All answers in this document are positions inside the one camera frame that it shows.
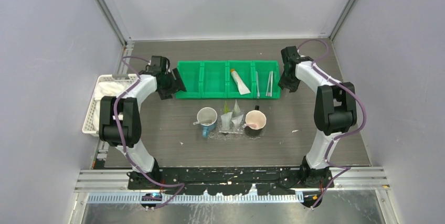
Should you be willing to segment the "green compartment bin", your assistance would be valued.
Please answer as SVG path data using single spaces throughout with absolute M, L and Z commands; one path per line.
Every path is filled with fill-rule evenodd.
M 260 99 L 279 99 L 280 67 L 273 60 L 226 60 L 226 61 L 179 61 L 177 68 L 186 87 L 186 92 L 175 94 L 177 99 L 256 99 L 256 71 L 259 74 Z M 235 69 L 251 91 L 240 95 L 230 75 Z M 267 79 L 273 71 L 273 94 L 266 96 Z

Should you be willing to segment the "blue mug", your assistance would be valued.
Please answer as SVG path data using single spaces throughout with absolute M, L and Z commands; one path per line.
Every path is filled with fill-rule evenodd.
M 204 107 L 197 113 L 197 122 L 202 127 L 202 136 L 208 138 L 211 131 L 216 127 L 218 114 L 215 109 Z

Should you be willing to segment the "pale blue toothbrush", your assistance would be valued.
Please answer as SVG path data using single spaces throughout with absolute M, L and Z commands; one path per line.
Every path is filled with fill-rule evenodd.
M 213 122 L 212 120 L 196 121 L 196 122 L 193 122 L 193 125 L 197 125 L 197 124 L 209 124 L 209 123 L 212 123 L 212 122 Z

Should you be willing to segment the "dark green mug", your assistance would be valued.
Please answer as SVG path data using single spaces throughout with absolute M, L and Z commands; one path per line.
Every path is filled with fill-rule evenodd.
M 245 134 L 249 137 L 257 137 L 267 123 L 267 117 L 260 111 L 258 105 L 246 114 L 245 117 Z

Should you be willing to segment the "pale mint toothpaste tube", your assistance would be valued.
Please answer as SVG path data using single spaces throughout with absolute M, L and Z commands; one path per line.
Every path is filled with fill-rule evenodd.
M 232 118 L 232 111 L 229 111 L 227 113 L 224 113 L 220 116 L 221 118 L 221 128 L 223 130 L 229 130 L 230 129 L 230 123 Z

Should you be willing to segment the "pink toothbrush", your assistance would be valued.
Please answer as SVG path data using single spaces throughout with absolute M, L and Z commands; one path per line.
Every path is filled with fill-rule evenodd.
M 255 124 L 255 123 L 245 123 L 242 127 L 243 128 L 250 127 L 252 129 L 257 129 L 258 128 L 257 124 Z

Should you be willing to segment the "clear plastic bag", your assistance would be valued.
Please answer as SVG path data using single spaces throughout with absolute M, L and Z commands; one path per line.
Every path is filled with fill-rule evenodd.
M 236 131 L 233 129 L 232 121 L 231 121 L 231 123 L 230 123 L 230 129 L 229 129 L 229 130 L 223 130 L 223 129 L 221 128 L 221 118 L 219 117 L 219 121 L 220 121 L 220 123 L 219 123 L 219 127 L 218 127 L 218 132 L 219 132 L 219 133 L 222 133 L 222 134 L 241 134 L 241 133 L 242 133 L 242 124 L 243 124 L 243 122 L 244 122 L 244 116 L 245 116 L 243 112 L 241 112 L 241 114 L 243 114 L 243 120 L 242 120 L 242 123 L 241 123 L 239 129 L 236 130 Z

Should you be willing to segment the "white red-cap toothpaste tube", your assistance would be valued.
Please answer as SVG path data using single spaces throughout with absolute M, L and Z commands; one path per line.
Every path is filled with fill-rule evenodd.
M 235 116 L 234 118 L 231 119 L 232 124 L 233 124 L 233 129 L 236 131 L 239 129 L 241 123 L 243 120 L 243 114 L 240 114 L 238 116 Z

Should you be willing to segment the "yellow-green toothpaste tube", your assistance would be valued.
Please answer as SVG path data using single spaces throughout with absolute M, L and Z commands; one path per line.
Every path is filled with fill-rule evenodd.
M 224 114 L 229 113 L 229 112 L 230 112 L 230 109 L 229 109 L 229 106 L 228 106 L 228 102 L 225 101 L 225 104 L 224 104 Z

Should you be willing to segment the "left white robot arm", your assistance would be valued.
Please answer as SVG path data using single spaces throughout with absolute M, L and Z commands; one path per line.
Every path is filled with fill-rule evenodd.
M 162 175 L 157 160 L 148 153 L 141 140 L 140 106 L 152 93 L 167 100 L 178 91 L 186 90 L 178 69 L 170 66 L 168 58 L 152 56 L 128 88 L 100 100 L 99 139 L 125 156 L 148 189 L 160 186 Z

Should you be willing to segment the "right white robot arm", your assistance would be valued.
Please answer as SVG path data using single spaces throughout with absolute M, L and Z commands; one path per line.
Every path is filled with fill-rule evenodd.
M 329 178 L 329 161 L 337 138 L 357 122 L 355 87 L 329 77 L 312 58 L 301 56 L 296 46 L 282 49 L 281 57 L 284 66 L 278 86 L 292 93 L 303 82 L 315 93 L 313 118 L 317 132 L 298 173 L 301 184 L 310 188 Z

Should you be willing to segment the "beige toothbrush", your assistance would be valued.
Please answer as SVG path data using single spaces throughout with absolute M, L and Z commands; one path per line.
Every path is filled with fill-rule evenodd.
M 272 75 L 272 73 L 271 73 L 271 71 L 270 71 L 270 72 L 269 72 L 269 75 L 268 75 L 268 79 L 267 79 L 267 88 L 266 88 L 266 96 L 267 96 L 267 97 L 270 96 L 270 86 L 271 86 L 270 82 L 271 82 L 271 75 Z

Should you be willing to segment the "light blue toothbrush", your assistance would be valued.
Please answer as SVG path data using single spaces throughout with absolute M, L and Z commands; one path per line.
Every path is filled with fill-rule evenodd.
M 256 89 L 257 89 L 257 99 L 260 99 L 259 74 L 258 74 L 257 71 L 256 71 L 256 84 L 257 84 L 257 87 L 256 87 Z

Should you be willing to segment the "white orange-print toothpaste tube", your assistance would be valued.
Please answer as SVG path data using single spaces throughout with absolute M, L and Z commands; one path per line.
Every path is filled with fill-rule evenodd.
M 235 69 L 231 69 L 230 70 L 230 75 L 233 78 L 238 92 L 240 93 L 240 95 L 246 95 L 246 94 L 250 94 L 251 91 L 249 90 L 249 88 L 246 86 L 246 84 L 244 83 L 244 81 L 241 79 L 240 75 L 238 74 L 238 72 Z

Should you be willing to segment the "white cloth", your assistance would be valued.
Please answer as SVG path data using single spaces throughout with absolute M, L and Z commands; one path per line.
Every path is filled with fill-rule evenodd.
M 104 96 L 116 97 L 125 91 L 130 85 L 130 81 L 104 81 L 98 83 L 98 86 L 93 94 L 93 100 L 96 102 L 96 104 L 94 106 L 92 123 L 96 131 L 99 129 L 100 100 Z

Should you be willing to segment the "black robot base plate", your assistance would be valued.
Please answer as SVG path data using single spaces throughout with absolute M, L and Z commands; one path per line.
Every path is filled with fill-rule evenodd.
M 328 168 L 307 175 L 300 168 L 285 167 L 164 167 L 150 180 L 138 172 L 128 172 L 128 189 L 159 189 L 173 195 L 246 195 L 252 189 L 259 196 L 291 195 L 296 189 L 313 188 L 321 193 L 330 187 Z

